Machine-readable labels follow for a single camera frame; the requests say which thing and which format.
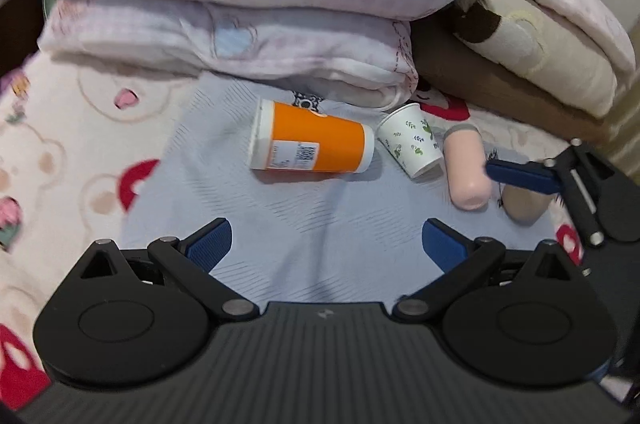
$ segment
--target pink bottle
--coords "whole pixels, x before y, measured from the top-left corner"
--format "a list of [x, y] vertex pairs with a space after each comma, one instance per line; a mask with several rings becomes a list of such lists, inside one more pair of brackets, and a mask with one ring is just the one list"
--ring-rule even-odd
[[484, 146], [474, 125], [463, 123], [447, 130], [444, 134], [444, 160], [453, 205], [471, 211], [487, 204], [493, 186], [484, 172]]

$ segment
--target paper cup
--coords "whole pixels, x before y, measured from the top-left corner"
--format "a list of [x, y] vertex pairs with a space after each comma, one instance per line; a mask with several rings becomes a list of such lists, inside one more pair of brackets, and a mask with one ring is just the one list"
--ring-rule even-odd
[[434, 166], [443, 169], [443, 156], [420, 105], [411, 103], [389, 114], [376, 137], [412, 179]]
[[371, 164], [374, 147], [367, 125], [261, 99], [247, 164], [253, 169], [361, 173]]

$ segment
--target gray cloth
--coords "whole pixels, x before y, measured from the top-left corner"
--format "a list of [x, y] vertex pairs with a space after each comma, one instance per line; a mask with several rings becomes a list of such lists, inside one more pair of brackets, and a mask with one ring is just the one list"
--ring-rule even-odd
[[[120, 244], [145, 247], [161, 235], [184, 238], [226, 217], [232, 248], [211, 274], [257, 303], [382, 301], [390, 308], [442, 271], [422, 249], [422, 225], [439, 218], [475, 238], [491, 235], [514, 249], [553, 238], [547, 214], [520, 227], [498, 207], [456, 209], [446, 177], [411, 181], [380, 143], [362, 174], [252, 171], [246, 166], [258, 98], [318, 106], [367, 123], [384, 114], [290, 91], [204, 73], [166, 154], [124, 224]], [[497, 150], [502, 159], [525, 160]]]

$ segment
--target orange paper cup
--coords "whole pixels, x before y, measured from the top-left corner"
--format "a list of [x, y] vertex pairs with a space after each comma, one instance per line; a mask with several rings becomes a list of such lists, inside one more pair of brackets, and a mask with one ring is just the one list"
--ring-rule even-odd
[[371, 164], [374, 147], [367, 125], [261, 99], [247, 164], [253, 169], [361, 173]]

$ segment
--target bear print bed sheet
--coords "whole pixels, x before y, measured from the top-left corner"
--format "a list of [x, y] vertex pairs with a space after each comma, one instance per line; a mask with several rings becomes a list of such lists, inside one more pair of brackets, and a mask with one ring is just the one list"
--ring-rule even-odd
[[[38, 312], [92, 241], [118, 238], [194, 83], [47, 54], [14, 73], [0, 99], [0, 400], [8, 407], [18, 409], [49, 383], [31, 338]], [[485, 141], [530, 159], [566, 147], [436, 90], [414, 98], [431, 125], [471, 122]], [[561, 202], [550, 209], [558, 240], [580, 260]]]

